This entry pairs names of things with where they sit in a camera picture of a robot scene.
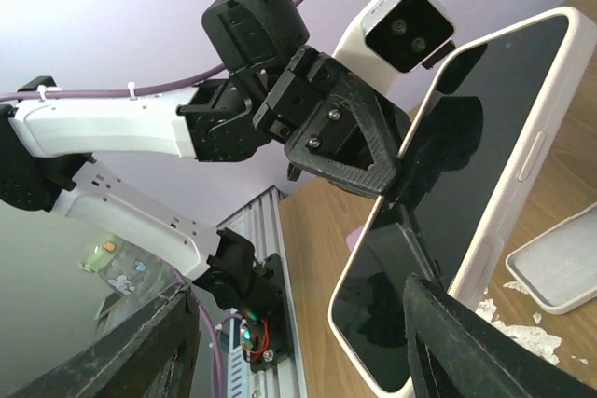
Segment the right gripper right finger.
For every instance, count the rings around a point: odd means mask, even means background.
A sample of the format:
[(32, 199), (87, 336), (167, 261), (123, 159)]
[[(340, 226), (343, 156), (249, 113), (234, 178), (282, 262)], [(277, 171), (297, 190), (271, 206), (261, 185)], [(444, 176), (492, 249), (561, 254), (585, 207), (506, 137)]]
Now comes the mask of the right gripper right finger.
[(408, 363), (417, 397), (594, 397), (428, 280), (404, 286)]

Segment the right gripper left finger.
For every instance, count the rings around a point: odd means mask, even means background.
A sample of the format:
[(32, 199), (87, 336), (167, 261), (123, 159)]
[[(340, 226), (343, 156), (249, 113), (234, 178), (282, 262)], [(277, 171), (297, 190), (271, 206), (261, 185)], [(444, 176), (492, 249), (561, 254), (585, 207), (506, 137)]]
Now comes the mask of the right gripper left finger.
[(188, 397), (200, 344), (198, 301), (174, 284), (13, 397)]

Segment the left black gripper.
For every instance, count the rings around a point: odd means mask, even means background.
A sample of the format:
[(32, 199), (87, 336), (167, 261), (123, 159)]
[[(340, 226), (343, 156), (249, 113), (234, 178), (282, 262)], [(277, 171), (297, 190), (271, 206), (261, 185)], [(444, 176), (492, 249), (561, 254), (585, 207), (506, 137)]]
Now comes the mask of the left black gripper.
[(269, 88), (253, 125), (288, 141), (285, 154), (301, 170), (375, 197), (401, 171), (410, 117), (341, 62), (305, 45)]

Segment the purple phone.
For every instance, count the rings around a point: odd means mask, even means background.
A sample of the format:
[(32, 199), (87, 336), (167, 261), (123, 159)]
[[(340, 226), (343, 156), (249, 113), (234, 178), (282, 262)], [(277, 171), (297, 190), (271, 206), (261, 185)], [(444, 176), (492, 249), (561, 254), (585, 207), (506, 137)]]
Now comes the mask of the purple phone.
[(351, 233), (347, 235), (345, 241), (350, 252), (352, 252), (354, 248), (357, 246), (357, 243), (360, 241), (363, 231), (364, 227), (359, 226), (357, 229), (353, 230)]

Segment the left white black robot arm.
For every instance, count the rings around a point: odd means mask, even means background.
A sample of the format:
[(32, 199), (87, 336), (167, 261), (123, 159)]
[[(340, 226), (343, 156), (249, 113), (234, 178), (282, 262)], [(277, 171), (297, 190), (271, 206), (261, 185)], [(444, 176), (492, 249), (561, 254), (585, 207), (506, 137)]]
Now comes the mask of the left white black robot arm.
[(221, 65), (161, 86), (64, 90), (49, 76), (1, 99), (1, 199), (56, 213), (142, 247), (259, 320), (283, 295), (256, 268), (254, 245), (168, 201), (214, 187), (184, 160), (241, 163), (272, 143), (291, 169), (361, 195), (386, 191), (400, 166), (408, 115), (388, 100), (409, 17), (428, 0), (371, 0), (332, 53), (309, 45), (302, 0), (215, 0), (201, 24)]

